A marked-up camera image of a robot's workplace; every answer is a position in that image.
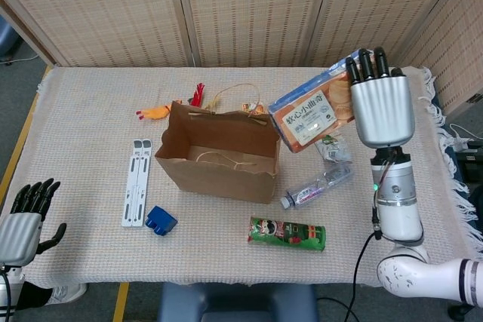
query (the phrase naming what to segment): bottle cap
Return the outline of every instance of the bottle cap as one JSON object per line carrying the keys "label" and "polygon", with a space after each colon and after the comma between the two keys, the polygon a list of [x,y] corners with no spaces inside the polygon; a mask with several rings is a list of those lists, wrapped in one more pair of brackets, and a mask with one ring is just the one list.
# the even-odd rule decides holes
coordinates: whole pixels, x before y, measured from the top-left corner
{"label": "bottle cap", "polygon": [[285,196],[282,196],[280,198],[281,205],[284,207],[284,209],[288,209],[290,207],[290,201]]}

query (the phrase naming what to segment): white tablecloth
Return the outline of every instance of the white tablecloth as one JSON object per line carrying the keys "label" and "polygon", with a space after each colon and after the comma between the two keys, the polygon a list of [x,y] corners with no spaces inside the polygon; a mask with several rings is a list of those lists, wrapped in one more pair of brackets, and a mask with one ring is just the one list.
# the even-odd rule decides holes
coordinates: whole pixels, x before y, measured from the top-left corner
{"label": "white tablecloth", "polygon": [[[9,209],[27,183],[53,177],[62,182],[44,224],[42,239],[61,222],[61,243],[25,268],[41,287],[101,281],[350,282],[355,261],[371,230],[374,150],[358,140],[355,124],[342,129],[354,155],[355,177],[314,204],[283,211],[284,189],[307,181],[321,169],[314,146],[291,154],[281,146],[280,174],[273,202],[252,204],[180,191],[153,159],[146,210],[159,205],[179,220],[165,237],[147,227],[122,228],[121,218],[132,140],[150,138],[160,146],[168,120],[139,121],[138,109],[190,98],[203,82],[205,104],[219,90],[250,82],[268,105],[320,73],[317,68],[151,68],[54,69],[41,96],[23,154],[8,193]],[[450,177],[438,149],[435,126],[418,96],[426,95],[423,72],[409,68],[416,133],[404,147],[411,153],[419,209],[432,260],[473,256],[451,197]],[[256,93],[238,87],[222,94],[218,111],[255,102]],[[325,225],[323,253],[248,245],[251,216]],[[362,260],[358,282],[379,285],[376,265],[392,248],[372,241]]]}

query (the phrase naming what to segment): green chip can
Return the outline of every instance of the green chip can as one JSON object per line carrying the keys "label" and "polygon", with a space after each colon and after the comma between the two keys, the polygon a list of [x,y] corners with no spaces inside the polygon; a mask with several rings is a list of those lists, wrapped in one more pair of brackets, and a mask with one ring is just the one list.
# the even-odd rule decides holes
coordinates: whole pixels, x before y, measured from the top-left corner
{"label": "green chip can", "polygon": [[252,242],[323,251],[325,227],[252,217],[248,243]]}

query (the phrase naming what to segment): woven screen panel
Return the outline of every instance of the woven screen panel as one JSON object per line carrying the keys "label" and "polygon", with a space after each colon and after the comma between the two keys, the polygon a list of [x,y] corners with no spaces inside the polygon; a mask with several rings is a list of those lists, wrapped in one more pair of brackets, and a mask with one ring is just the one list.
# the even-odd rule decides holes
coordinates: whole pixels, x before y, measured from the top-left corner
{"label": "woven screen panel", "polygon": [[314,1],[189,0],[202,66],[296,66]]}
{"label": "woven screen panel", "polygon": [[404,57],[436,77],[446,114],[483,88],[483,0],[441,0]]}
{"label": "woven screen panel", "polygon": [[172,0],[18,1],[67,60],[61,66],[187,65]]}
{"label": "woven screen panel", "polygon": [[383,46],[391,57],[436,0],[325,0],[308,55],[330,66],[357,48]]}

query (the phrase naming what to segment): white cable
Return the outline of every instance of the white cable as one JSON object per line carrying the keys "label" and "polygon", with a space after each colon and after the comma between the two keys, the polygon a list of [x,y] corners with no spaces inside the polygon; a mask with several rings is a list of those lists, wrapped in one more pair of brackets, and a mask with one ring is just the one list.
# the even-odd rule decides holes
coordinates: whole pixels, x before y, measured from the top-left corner
{"label": "white cable", "polygon": [[471,136],[475,137],[476,139],[478,139],[478,140],[483,140],[483,137],[478,137],[478,136],[476,136],[474,133],[469,132],[469,131],[468,131],[466,128],[464,128],[463,126],[460,126],[460,125],[458,125],[458,124],[450,124],[450,129],[451,129],[451,130],[452,130],[452,131],[453,131],[453,132],[456,134],[456,136],[457,136],[457,138],[458,138],[458,139],[460,139],[461,137],[460,137],[460,135],[458,134],[458,132],[456,132],[456,130],[455,130],[453,127],[458,127],[458,128],[460,128],[461,130],[465,131],[467,134],[469,134],[469,135],[471,135]]}
{"label": "white cable", "polygon": [[25,60],[34,60],[35,58],[38,58],[38,54],[32,58],[24,58],[22,60],[7,60],[5,62],[0,62],[0,64],[7,64],[7,63],[15,63],[15,62],[23,62]]}

